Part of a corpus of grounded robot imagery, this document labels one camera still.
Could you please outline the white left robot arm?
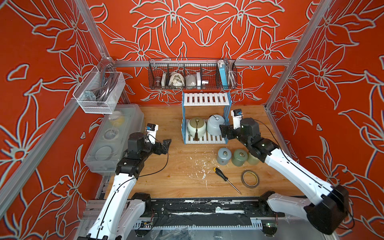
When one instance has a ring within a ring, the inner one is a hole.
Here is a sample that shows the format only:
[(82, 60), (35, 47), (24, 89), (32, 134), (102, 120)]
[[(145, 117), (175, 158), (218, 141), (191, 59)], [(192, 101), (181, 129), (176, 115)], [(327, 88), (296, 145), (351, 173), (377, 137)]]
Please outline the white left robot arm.
[(137, 193), (125, 208), (129, 194), (139, 178), (145, 161), (152, 155), (169, 156), (171, 139), (159, 141), (151, 134), (130, 134), (128, 148), (116, 166), (113, 186), (88, 234), (79, 240), (125, 240), (139, 218), (151, 211), (149, 194)]

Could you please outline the pale blue round jar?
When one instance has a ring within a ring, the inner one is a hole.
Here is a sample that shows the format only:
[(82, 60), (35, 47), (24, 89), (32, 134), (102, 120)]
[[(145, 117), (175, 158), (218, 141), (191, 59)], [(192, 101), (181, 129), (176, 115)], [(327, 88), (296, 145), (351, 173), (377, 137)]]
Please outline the pale blue round jar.
[(220, 136), (220, 125), (224, 125), (225, 120), (220, 115), (211, 115), (207, 121), (207, 132), (212, 136)]

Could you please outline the blue tea canister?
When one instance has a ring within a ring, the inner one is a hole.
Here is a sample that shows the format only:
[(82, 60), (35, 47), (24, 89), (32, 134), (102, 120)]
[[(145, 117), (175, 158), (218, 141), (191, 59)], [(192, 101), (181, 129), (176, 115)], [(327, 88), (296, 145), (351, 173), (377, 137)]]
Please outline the blue tea canister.
[(217, 154), (217, 163), (225, 166), (232, 159), (232, 152), (228, 148), (220, 148)]

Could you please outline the yellow tea canister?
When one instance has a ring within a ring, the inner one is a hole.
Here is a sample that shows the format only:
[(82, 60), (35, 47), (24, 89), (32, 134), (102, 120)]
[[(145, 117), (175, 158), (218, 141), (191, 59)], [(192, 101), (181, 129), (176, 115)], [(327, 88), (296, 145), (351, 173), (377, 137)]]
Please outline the yellow tea canister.
[(253, 156), (251, 153), (248, 153), (247, 162), (250, 165), (255, 166), (255, 165), (259, 164), (261, 161), (257, 157)]

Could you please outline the green tea canister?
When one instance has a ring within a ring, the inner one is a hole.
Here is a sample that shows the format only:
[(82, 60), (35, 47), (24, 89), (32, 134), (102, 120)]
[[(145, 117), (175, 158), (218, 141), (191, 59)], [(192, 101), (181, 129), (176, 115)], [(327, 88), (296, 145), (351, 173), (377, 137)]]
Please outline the green tea canister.
[(236, 167), (241, 167), (248, 159), (248, 153), (245, 150), (237, 149), (232, 155), (232, 164)]

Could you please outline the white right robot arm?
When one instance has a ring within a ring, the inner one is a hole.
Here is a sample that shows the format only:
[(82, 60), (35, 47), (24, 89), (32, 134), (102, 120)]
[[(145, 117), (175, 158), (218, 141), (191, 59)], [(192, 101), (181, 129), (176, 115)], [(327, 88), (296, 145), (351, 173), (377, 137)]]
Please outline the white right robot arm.
[(348, 190), (342, 185), (333, 186), (318, 178), (288, 157), (277, 143), (263, 138), (259, 122), (245, 118), (236, 126), (220, 125), (220, 130), (223, 137), (238, 140), (251, 156), (278, 171), (306, 196), (300, 199), (269, 191), (263, 196), (273, 212), (306, 220), (325, 235), (332, 235), (351, 214)]

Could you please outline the cream round jar with tassel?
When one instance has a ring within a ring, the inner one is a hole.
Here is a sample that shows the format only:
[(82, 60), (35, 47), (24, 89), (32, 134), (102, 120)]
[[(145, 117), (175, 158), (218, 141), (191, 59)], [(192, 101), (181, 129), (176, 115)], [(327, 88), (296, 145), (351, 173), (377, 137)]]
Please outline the cream round jar with tassel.
[(200, 117), (194, 117), (188, 121), (187, 130), (193, 141), (198, 141), (206, 135), (207, 124)]

